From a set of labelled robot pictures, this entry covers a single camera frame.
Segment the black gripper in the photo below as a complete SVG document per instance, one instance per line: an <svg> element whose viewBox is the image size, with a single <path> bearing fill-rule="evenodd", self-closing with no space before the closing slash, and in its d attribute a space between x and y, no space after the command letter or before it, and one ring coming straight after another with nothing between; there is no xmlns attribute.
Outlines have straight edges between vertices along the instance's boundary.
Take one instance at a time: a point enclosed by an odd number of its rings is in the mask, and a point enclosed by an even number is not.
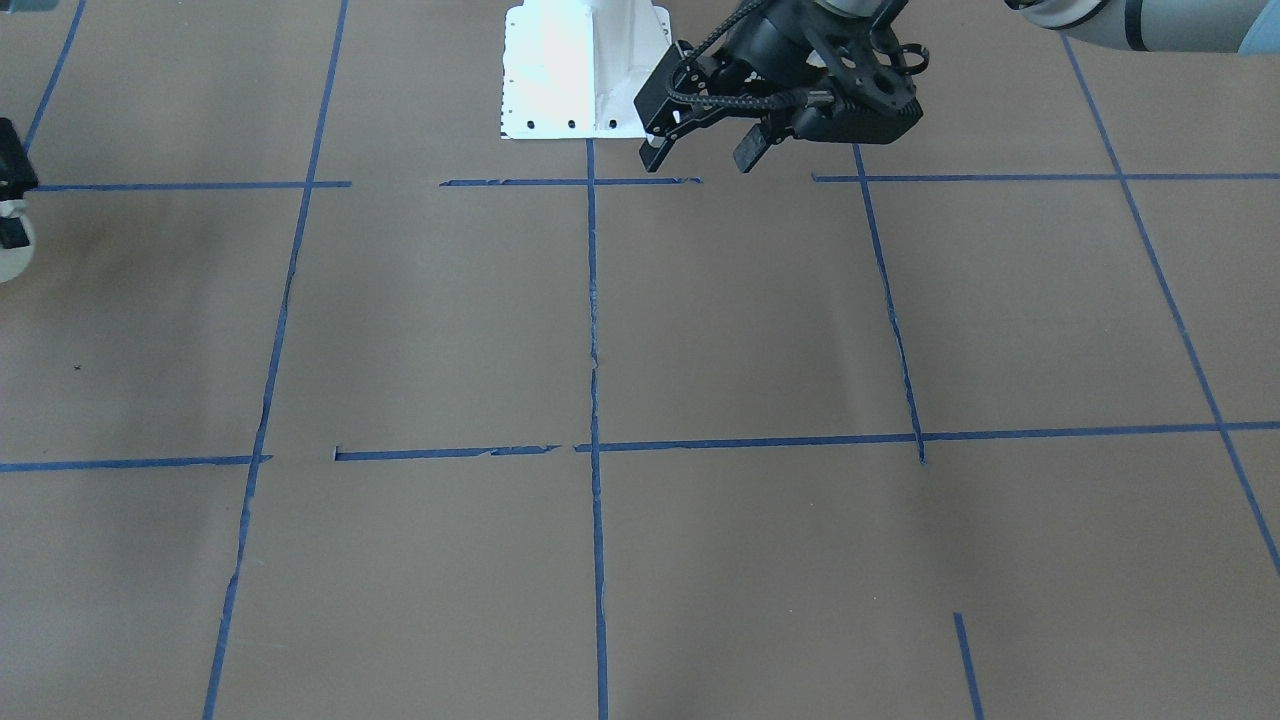
<svg viewBox="0 0 1280 720"><path fill-rule="evenodd" d="M680 137L723 117L763 117L733 150L740 173L794 136L795 111L820 78L799 27L804 3L742 1L700 44L666 49L634 100L646 173L660 169Z"/></svg>

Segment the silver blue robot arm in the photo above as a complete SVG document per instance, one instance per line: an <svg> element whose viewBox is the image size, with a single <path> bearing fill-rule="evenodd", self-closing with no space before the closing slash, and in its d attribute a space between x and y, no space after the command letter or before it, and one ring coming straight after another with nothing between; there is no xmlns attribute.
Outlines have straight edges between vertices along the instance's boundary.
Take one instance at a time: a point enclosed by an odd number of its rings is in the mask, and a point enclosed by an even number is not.
<svg viewBox="0 0 1280 720"><path fill-rule="evenodd" d="M1275 1L1011 1L1042 29L1134 53L1274 55ZM893 23L902 1L742 1L701 42L673 42L634 106L644 169L726 119L751 122L733 150L750 172L786 140L893 143L923 117L915 78L931 63Z"/></svg>

